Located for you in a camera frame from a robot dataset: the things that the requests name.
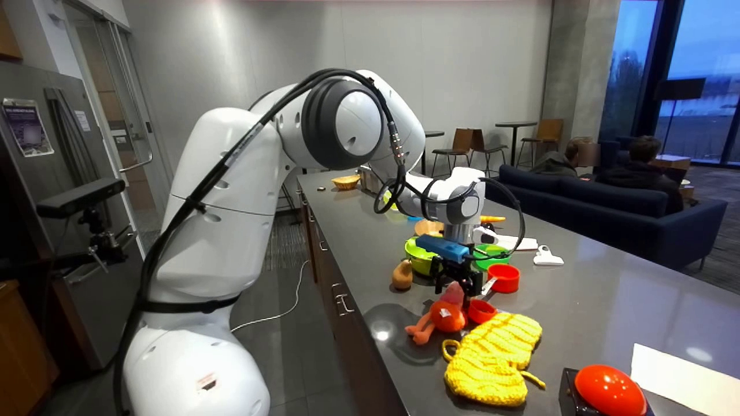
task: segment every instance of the refrigerator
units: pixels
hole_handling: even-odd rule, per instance
[[[137,250],[124,194],[110,191],[66,217],[39,205],[119,183],[83,83],[72,76],[0,62],[0,280],[19,280],[23,301],[63,378],[103,368],[138,289]],[[102,235],[119,259],[99,259]]]

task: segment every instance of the dark blue couch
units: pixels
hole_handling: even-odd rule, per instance
[[[727,210],[727,200],[701,200],[667,214],[664,191],[546,177],[514,167],[501,167],[498,183],[535,217],[671,268],[712,251]],[[510,205],[494,183],[489,183],[485,196]]]

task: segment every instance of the pillow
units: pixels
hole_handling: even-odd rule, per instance
[[[612,188],[603,183],[561,181],[559,194],[595,205],[624,212],[662,217],[667,214],[669,194],[658,189]]]
[[[556,191],[559,177],[537,175],[515,167],[501,167],[500,169],[500,183],[539,189],[539,191]]]

